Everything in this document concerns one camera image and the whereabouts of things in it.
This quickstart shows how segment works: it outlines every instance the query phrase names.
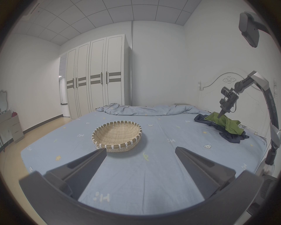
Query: ventilation grille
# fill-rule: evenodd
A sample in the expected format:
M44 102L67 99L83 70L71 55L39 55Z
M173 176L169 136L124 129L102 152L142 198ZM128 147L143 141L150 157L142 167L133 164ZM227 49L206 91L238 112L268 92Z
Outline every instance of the ventilation grille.
M262 187L261 187L261 189L260 189L260 196L261 196L263 199L265 199L265 195L266 195L266 193L267 193L267 191L268 191L268 188L269 188L269 186L270 186L270 184L271 184L272 181L273 181L273 180L271 180L271 179L266 179L266 180L263 182Z

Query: wardrobe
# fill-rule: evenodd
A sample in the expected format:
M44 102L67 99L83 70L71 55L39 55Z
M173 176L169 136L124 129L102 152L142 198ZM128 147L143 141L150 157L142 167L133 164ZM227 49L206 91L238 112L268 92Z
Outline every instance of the wardrobe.
M129 45L124 34L90 41L67 53L66 85L70 117L96 108L129 104Z

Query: pile of clothes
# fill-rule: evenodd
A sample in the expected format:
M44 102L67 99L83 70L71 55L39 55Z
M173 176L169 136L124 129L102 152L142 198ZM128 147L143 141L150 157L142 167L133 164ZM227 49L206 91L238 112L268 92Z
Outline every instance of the pile of clothes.
M239 120L231 120L227 116L222 115L218 118L218 113L213 112L211 115L202 115L198 114L194 121L199 123L205 123L209 126L212 126L220 131L220 135L231 143L240 143L240 140L249 138L246 135L244 129L240 128Z

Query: woven basket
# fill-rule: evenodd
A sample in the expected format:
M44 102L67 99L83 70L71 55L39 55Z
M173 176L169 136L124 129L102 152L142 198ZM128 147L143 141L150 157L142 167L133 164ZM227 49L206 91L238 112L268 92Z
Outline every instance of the woven basket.
M107 152L125 152L137 145L141 139L141 126L132 121L114 121L101 125L92 134L97 149Z

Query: basket rim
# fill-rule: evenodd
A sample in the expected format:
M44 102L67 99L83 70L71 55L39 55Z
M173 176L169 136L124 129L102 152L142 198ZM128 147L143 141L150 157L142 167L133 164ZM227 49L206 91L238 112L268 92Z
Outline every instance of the basket rim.
M105 144L102 144L102 143L99 143L95 140L95 135L97 134L97 132L101 129L103 129L104 127L110 125L110 124L114 124L114 123L130 123L130 124L133 124L135 126L137 126L139 128L139 133L138 135L133 138L132 140L128 141L128 142L125 142L125 143L122 143L122 144L118 144L118 145L105 145ZM141 135L142 135L142 128L141 126L138 124L138 123L135 123L135 122L132 122L132 121L126 121L126 120L120 120L120 121L113 121L113 122L108 122L108 123L105 123L99 127L97 127L95 129L95 131L93 132L92 134L92 140L93 140L93 143L100 147L100 148L106 148L106 149L121 149L121 148L125 148L125 147L128 147L130 145L132 145L133 143L135 143L137 140L139 140L141 138Z

